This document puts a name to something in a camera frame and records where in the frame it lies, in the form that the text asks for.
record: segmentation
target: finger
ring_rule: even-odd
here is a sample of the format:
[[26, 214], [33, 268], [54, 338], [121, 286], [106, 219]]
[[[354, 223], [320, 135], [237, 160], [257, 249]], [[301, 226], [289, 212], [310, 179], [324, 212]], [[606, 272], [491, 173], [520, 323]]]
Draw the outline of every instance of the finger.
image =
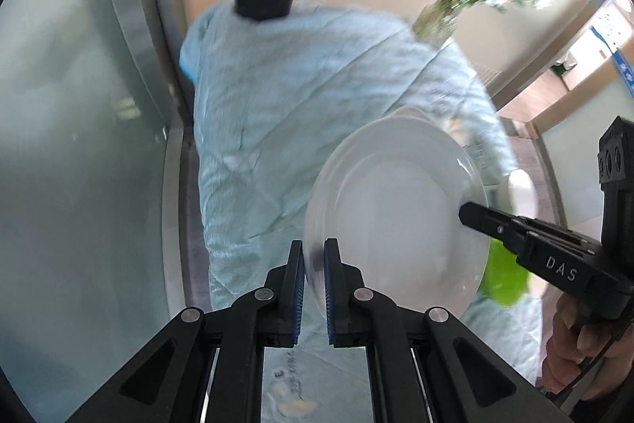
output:
[[550, 338], [546, 343], [546, 356], [548, 360], [548, 368], [554, 376], [555, 380], [560, 384], [567, 386], [575, 380], [581, 370], [579, 366], [570, 360], [561, 358], [553, 349], [553, 340]]
[[577, 336], [566, 327], [559, 312], [553, 317], [552, 351], [562, 359], [579, 364], [585, 355], [577, 349]]
[[605, 359], [597, 377], [590, 384], [588, 390], [583, 393], [581, 399], [592, 400], [619, 387], [630, 374], [633, 360], [634, 352], [631, 352], [627, 357], [619, 356]]
[[555, 378], [552, 371], [550, 370], [550, 365], [548, 365], [548, 362], [549, 360], [546, 359], [541, 365], [541, 383], [550, 392], [554, 394], [559, 394], [565, 386]]
[[569, 294], [562, 294], [557, 300], [557, 314], [560, 314], [566, 328], [572, 328], [581, 311], [579, 302]]
[[627, 356], [630, 353], [634, 352], [634, 327], [630, 327], [628, 331], [625, 332], [625, 335], [620, 339], [620, 341], [616, 341], [610, 349], [606, 352], [605, 356], [608, 358], [618, 357], [618, 356]]
[[579, 332], [576, 348], [585, 357], [596, 357], [610, 340], [611, 325], [585, 325]]

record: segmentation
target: light blue quilted cloth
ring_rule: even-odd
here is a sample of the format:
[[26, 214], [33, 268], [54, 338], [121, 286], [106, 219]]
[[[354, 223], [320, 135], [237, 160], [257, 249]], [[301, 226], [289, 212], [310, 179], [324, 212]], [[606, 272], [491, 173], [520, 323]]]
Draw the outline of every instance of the light blue quilted cloth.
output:
[[[285, 263], [291, 241], [302, 238], [306, 203], [328, 156], [350, 133], [399, 107], [418, 106], [439, 125], [460, 119], [486, 185], [517, 167], [458, 46], [434, 51], [389, 13], [302, 2], [285, 19], [254, 23], [221, 2], [189, 29], [181, 67], [196, 85], [214, 309], [260, 287], [268, 270]], [[480, 300], [477, 320], [487, 304], [495, 305]], [[371, 422], [364, 353], [329, 347], [309, 289], [304, 305], [299, 346], [267, 350], [262, 421]], [[491, 321], [479, 335], [500, 353], [497, 343], [514, 334], [517, 348], [518, 334], [541, 328], [538, 312], [505, 328]], [[526, 343], [514, 358], [520, 370], [530, 364], [537, 371], [539, 343]]]

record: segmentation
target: glass panel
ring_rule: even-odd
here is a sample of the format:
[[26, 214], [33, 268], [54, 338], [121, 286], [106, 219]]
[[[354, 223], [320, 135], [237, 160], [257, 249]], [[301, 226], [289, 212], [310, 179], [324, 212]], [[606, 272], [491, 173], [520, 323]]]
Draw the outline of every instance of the glass panel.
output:
[[592, 238], [601, 238], [603, 192], [598, 184], [598, 139], [617, 116], [634, 120], [634, 102], [616, 80], [590, 102], [543, 135], [557, 177], [566, 223]]
[[0, 71], [0, 364], [58, 423], [169, 319], [165, 139], [109, 0], [5, 0]]

